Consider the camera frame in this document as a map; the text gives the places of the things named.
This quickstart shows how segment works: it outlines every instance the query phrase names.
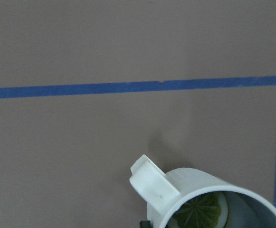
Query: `white mug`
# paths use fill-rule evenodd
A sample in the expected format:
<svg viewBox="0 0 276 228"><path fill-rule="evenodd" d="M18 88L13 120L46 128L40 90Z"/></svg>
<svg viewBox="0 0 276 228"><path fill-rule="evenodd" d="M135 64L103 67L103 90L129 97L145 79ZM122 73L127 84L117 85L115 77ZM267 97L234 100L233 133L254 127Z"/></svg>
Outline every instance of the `white mug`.
<svg viewBox="0 0 276 228"><path fill-rule="evenodd" d="M188 200L209 192L219 195L222 213L216 228L276 228L276 208L263 197L192 168L162 172L146 155L131 167L130 183L147 202L153 228L165 228Z"/></svg>

